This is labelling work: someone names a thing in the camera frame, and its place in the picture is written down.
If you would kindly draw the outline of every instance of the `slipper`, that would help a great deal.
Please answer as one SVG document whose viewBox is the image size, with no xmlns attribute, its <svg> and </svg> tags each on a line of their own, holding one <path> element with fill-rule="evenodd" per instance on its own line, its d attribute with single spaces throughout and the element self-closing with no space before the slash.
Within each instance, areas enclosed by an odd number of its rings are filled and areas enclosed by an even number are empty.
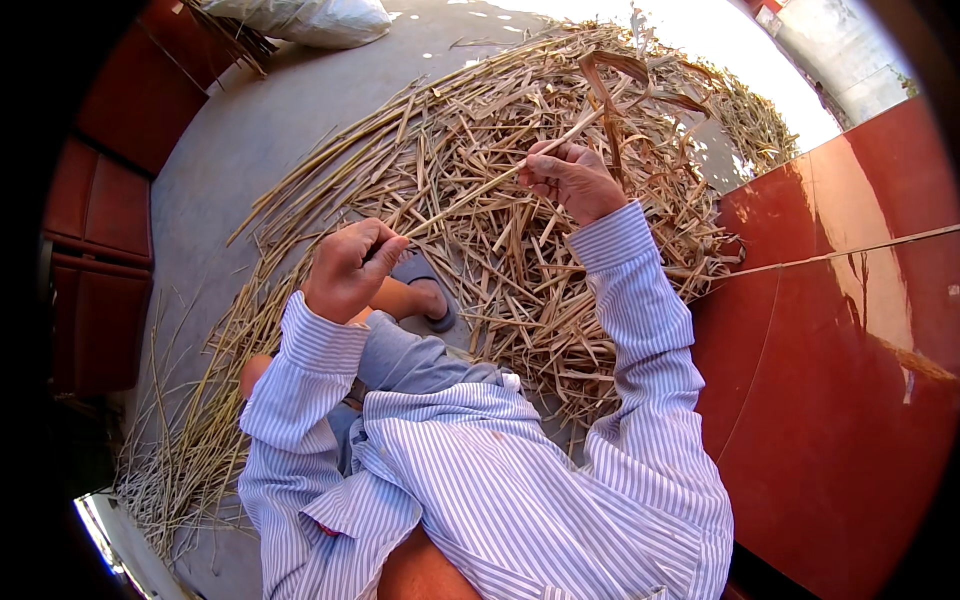
<svg viewBox="0 0 960 600">
<path fill-rule="evenodd" d="M 426 326 L 428 326 L 431 331 L 435 333 L 449 331 L 457 323 L 457 315 L 454 314 L 452 310 L 453 299 L 446 292 L 446 288 L 437 277 L 430 263 L 426 261 L 426 258 L 419 252 L 410 250 L 409 248 L 407 250 L 413 256 L 403 263 L 396 265 L 394 269 L 390 271 L 390 276 L 407 285 L 417 279 L 433 279 L 436 281 L 437 285 L 440 286 L 441 292 L 444 294 L 444 298 L 446 298 L 446 314 L 441 319 L 431 319 L 426 315 L 423 315 L 423 318 L 426 320 Z"/>
</svg>

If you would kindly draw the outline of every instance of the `dry straw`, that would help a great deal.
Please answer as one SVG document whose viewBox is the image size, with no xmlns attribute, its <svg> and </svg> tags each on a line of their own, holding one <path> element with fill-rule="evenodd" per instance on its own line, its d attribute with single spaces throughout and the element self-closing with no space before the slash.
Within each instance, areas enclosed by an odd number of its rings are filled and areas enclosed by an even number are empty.
<svg viewBox="0 0 960 600">
<path fill-rule="evenodd" d="M 692 161 L 682 118 L 718 119 L 757 174 L 796 154 L 769 102 L 643 33 L 637 50 L 631 33 L 613 25 L 556 25 L 431 84 L 413 82 L 253 203 L 230 242 L 256 221 L 251 238 L 261 257 L 213 326 L 206 374 L 169 415 L 166 375 L 156 372 L 138 423 L 154 423 L 158 441 L 146 447 L 134 432 L 122 457 L 118 495 L 162 556 L 190 547 L 189 536 L 174 546 L 177 526 L 236 523 L 235 511 L 224 516 L 223 498 L 246 457 L 239 370 L 278 347 L 280 314 L 306 276 L 310 250 L 345 215 L 378 217 L 413 239 L 455 296 L 474 360 L 519 373 L 534 401 L 556 396 L 555 418 L 574 429 L 614 409 L 613 342 L 565 241 L 576 225 L 517 184 L 527 149 L 563 138 L 601 153 L 642 204 L 663 269 L 686 302 L 707 294 L 741 256 L 721 252 L 735 236 L 715 225 L 718 194 Z M 319 223 L 331 225 L 317 231 Z M 276 273 L 304 240 L 310 248 L 297 266 Z"/>
</svg>

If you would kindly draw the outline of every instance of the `right hand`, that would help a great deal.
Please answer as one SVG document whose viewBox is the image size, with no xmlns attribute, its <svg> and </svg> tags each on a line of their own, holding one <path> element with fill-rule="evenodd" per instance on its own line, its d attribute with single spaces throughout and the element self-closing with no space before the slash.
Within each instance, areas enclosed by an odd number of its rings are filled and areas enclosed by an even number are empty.
<svg viewBox="0 0 960 600">
<path fill-rule="evenodd" d="M 562 204 L 570 216 L 585 227 L 627 205 L 627 197 L 611 177 L 603 158 L 589 148 L 564 142 L 546 155 L 537 152 L 552 140 L 530 147 L 519 181 Z"/>
<path fill-rule="evenodd" d="M 318 317 L 345 324 L 370 303 L 409 243 L 378 219 L 364 219 L 327 235 L 313 254 L 310 278 L 303 284 L 307 308 Z M 364 262 L 374 244 L 380 249 Z"/>
</svg>

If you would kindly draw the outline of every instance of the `left hand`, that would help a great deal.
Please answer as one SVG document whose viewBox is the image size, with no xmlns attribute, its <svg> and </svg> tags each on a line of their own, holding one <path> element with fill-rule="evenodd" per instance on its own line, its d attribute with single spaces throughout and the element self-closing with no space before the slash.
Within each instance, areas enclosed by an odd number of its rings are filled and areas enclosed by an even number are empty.
<svg viewBox="0 0 960 600">
<path fill-rule="evenodd" d="M 303 285 L 307 308 L 318 317 L 345 324 L 370 303 L 409 243 L 379 219 L 365 219 L 327 235 L 314 252 L 310 278 Z M 375 244 L 380 249 L 365 263 Z"/>
</svg>

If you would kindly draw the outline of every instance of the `striped shirt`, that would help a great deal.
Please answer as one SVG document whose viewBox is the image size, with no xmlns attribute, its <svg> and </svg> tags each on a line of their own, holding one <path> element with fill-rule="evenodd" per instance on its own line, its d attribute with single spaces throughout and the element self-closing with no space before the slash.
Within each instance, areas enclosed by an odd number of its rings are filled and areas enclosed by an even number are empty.
<svg viewBox="0 0 960 600">
<path fill-rule="evenodd" d="M 690 313 L 636 203 L 569 242 L 616 343 L 620 408 L 577 468 L 517 381 L 416 396 L 369 392 L 337 470 L 324 415 L 347 394 L 369 330 L 313 315 L 297 292 L 280 352 L 240 418 L 239 493 L 260 533 L 266 598 L 375 598 L 381 566 L 422 523 L 485 598 L 716 598 L 730 500 L 693 412 L 704 381 Z"/>
</svg>

